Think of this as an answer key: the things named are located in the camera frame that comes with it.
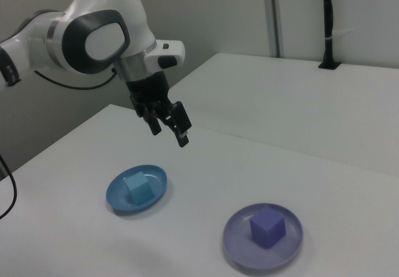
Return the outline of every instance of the blue cube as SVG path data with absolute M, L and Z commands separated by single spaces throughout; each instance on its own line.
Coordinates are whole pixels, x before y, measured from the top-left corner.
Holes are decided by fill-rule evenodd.
M 262 208 L 249 219 L 249 222 L 252 239 L 262 247 L 272 248 L 286 235 L 284 217 L 270 207 Z
M 143 172 L 138 172 L 123 180 L 129 189 L 134 204 L 139 205 L 154 197 L 150 182 Z

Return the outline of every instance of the cable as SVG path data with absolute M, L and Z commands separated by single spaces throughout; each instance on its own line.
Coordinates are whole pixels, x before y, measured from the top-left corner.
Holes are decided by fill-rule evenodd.
M 101 88 L 101 87 L 103 87 L 103 86 L 109 84 L 109 82 L 110 82 L 111 80 L 113 80 L 113 79 L 115 78 L 115 76 L 117 76 L 117 71 L 115 70 L 115 68 L 112 68 L 112 72 L 113 72 L 112 76 L 111 76 L 108 80 L 106 80 L 105 82 L 103 82 L 102 84 L 95 85 L 95 86 L 93 86 L 93 87 L 74 87 L 74 86 L 72 86 L 72 85 L 64 85 L 64 84 L 61 84 L 60 82 L 56 82 L 55 80 L 52 80 L 52 79 L 48 78 L 48 77 L 45 76 L 44 74 L 41 74 L 39 71 L 34 71 L 34 72 L 35 72 L 38 76 L 40 76 L 41 78 L 43 78 L 43 79 L 45 79 L 45 80 L 47 80 L 47 81 L 49 81 L 49 82 L 51 82 L 51 83 L 53 83 L 53 84 L 55 84 L 55 85 L 59 85 L 59 86 L 61 86 L 61 87 L 64 87 L 64 88 L 67 88 L 67 89 L 72 89 L 72 90 L 94 90 L 94 89 L 98 89 L 98 88 Z
M 17 184 L 15 182 L 14 176 L 12 175 L 9 167 L 7 166 L 6 162 L 4 161 L 3 157 L 0 154 L 0 162 L 2 163 L 2 165 L 4 166 L 4 168 L 6 169 L 8 176 L 11 179 L 12 182 L 12 188 L 14 189 L 14 198 L 12 199 L 11 205 L 10 207 L 0 216 L 0 220 L 3 219 L 14 207 L 15 202 L 17 201 Z

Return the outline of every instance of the white wall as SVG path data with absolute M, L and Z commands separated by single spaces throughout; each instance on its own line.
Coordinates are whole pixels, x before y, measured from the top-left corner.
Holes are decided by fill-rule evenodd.
M 157 39 L 185 43 L 183 67 L 170 69 L 170 84 L 219 52 L 269 56 L 264 0 L 142 0 Z
M 64 10 L 71 1 L 0 0 L 0 39 L 34 11 Z M 264 0 L 143 0 L 143 5 L 158 39 L 185 42 L 185 65 L 166 73 L 171 85 L 218 52 L 269 55 Z M 46 74 L 81 86 L 101 83 L 110 75 Z M 131 107 L 128 90 L 118 79 L 104 88 L 80 92 L 31 75 L 0 92 L 0 152 L 15 170 L 108 104 Z
M 348 64 L 399 68 L 399 0 L 332 0 L 334 58 Z M 321 61 L 323 0 L 278 0 L 282 57 Z

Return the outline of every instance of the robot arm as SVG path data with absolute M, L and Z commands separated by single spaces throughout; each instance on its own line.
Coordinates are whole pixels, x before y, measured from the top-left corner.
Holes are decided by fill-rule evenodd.
M 191 123 L 181 102 L 169 101 L 163 70 L 184 58 L 182 42 L 155 39 L 141 0 L 74 0 L 65 12 L 37 12 L 0 43 L 0 73 L 8 86 L 34 70 L 95 74 L 113 64 L 137 115 L 154 135 L 161 120 L 181 147 Z

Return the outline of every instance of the plate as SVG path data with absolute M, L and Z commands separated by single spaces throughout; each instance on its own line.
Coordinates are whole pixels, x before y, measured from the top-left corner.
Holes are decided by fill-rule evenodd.
M 151 186 L 154 197 L 139 205 L 134 204 L 129 190 L 123 181 L 138 172 L 143 172 Z M 167 177 L 164 170 L 154 165 L 141 165 L 130 168 L 115 177 L 107 188 L 106 198 L 108 204 L 118 211 L 140 211 L 152 206 L 166 191 Z
M 249 219 L 266 206 L 278 211 L 286 223 L 286 235 L 270 249 L 252 240 L 249 223 Z M 276 204 L 259 203 L 237 211 L 228 220 L 223 231 L 223 244 L 227 254 L 239 265 L 253 270 L 273 270 L 295 258 L 303 235 L 302 224 L 291 211 Z

